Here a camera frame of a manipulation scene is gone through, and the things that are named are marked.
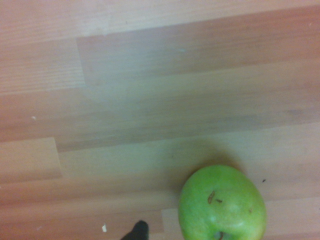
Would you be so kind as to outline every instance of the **wood grain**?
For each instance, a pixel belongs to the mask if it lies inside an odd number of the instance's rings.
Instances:
[[[4,47],[25,45],[314,5],[319,2],[56,0],[44,4],[36,0],[3,0],[0,42]]]
[[[123,79],[316,58],[320,7],[78,38],[85,80]]]
[[[1,239],[118,240],[140,218],[182,239],[181,187],[217,163],[260,190],[265,240],[320,239],[318,0],[2,0],[0,16],[0,145],[23,141],[0,149]]]
[[[84,87],[74,40],[0,49],[0,95]]]
[[[150,235],[164,232],[161,211],[141,211],[118,214],[99,214],[77,218],[8,223],[0,225],[1,239],[87,240],[120,239],[130,232],[135,223],[148,222]]]
[[[1,184],[62,177],[53,137],[0,143],[0,156]]]

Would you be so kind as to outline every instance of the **apple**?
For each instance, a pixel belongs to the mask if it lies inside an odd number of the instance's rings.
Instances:
[[[260,240],[267,226],[264,200],[240,171],[212,165],[184,184],[178,219],[185,240]]]

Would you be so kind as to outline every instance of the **apple stem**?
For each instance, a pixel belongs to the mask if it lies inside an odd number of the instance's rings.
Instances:
[[[219,240],[222,240],[222,239],[224,238],[224,232],[221,231],[221,232],[220,232],[220,235],[221,235],[221,237],[219,238]]]

